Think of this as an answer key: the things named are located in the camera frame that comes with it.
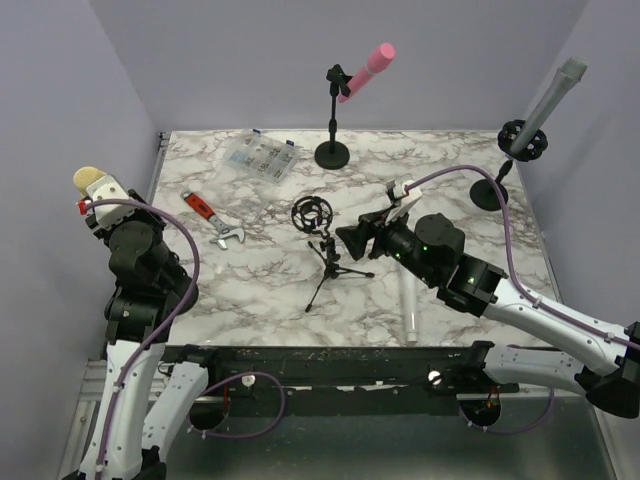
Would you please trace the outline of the beige microphone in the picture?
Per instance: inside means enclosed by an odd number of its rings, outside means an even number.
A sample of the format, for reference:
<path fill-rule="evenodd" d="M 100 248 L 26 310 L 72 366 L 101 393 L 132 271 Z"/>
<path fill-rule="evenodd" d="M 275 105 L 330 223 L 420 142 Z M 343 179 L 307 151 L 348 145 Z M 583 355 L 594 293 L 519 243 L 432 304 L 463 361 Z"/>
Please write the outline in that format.
<path fill-rule="evenodd" d="M 106 173 L 102 170 L 93 167 L 85 166 L 79 168 L 73 175 L 72 181 L 75 188 L 78 190 L 82 197 L 87 196 L 87 188 L 106 176 Z"/>

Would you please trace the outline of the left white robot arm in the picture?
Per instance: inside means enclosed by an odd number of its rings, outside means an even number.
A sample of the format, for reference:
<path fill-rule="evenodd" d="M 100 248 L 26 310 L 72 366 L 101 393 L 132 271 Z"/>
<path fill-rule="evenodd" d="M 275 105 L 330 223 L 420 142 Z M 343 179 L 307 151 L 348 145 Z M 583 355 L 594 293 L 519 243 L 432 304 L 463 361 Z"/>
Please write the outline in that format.
<path fill-rule="evenodd" d="M 107 302 L 106 378 L 93 434 L 72 479 L 163 479 L 166 459 L 198 393 L 214 393 L 220 368 L 183 362 L 160 398 L 149 397 L 175 318 L 197 302 L 200 266 L 187 272 L 165 243 L 167 225 L 189 246 L 186 227 L 135 191 L 87 191 L 78 203 L 92 233 L 110 252 L 115 290 Z"/>

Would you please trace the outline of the black tripod shock mount stand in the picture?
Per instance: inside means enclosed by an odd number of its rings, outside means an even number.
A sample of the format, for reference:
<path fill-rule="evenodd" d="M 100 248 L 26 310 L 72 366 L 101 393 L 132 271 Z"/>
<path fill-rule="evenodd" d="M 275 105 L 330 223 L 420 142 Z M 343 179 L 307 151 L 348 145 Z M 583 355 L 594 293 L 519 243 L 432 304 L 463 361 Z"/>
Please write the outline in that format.
<path fill-rule="evenodd" d="M 307 242 L 321 259 L 324 265 L 322 279 L 305 308 L 309 313 L 323 284 L 329 279 L 338 279 L 344 274 L 355 274 L 365 278 L 374 278 L 373 272 L 354 270 L 341 267 L 339 260 L 341 255 L 337 253 L 336 241 L 329 229 L 332 225 L 334 212 L 329 202 L 319 196 L 307 195 L 296 200 L 291 208 L 291 220 L 294 227 L 308 235 L 319 235 L 321 240 L 315 245 L 311 240 Z"/>

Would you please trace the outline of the white grey-head microphone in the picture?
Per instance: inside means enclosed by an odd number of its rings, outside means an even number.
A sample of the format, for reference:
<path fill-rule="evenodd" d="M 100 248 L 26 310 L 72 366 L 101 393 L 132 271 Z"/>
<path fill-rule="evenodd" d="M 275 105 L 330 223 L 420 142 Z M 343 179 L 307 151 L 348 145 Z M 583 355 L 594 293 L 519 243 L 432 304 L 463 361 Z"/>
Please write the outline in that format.
<path fill-rule="evenodd" d="M 407 270 L 400 271 L 401 310 L 407 344 L 416 344 L 419 340 L 419 312 L 417 302 L 416 278 Z"/>

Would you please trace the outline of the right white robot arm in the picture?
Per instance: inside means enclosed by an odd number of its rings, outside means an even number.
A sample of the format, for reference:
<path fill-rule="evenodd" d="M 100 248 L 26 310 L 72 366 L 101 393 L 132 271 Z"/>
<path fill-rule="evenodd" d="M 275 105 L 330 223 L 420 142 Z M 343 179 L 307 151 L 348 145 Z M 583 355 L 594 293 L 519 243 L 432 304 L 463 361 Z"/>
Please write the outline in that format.
<path fill-rule="evenodd" d="M 382 255 L 397 261 L 449 308 L 499 321 L 550 345 L 521 355 L 494 346 L 485 358 L 460 367 L 460 379 L 480 392 L 494 381 L 533 383 L 585 395 L 595 407 L 622 418 L 639 415 L 639 326 L 623 327 L 582 314 L 517 284 L 514 275 L 468 255 L 465 234 L 442 214 L 409 228 L 381 212 L 359 217 L 336 234 L 355 260 Z"/>

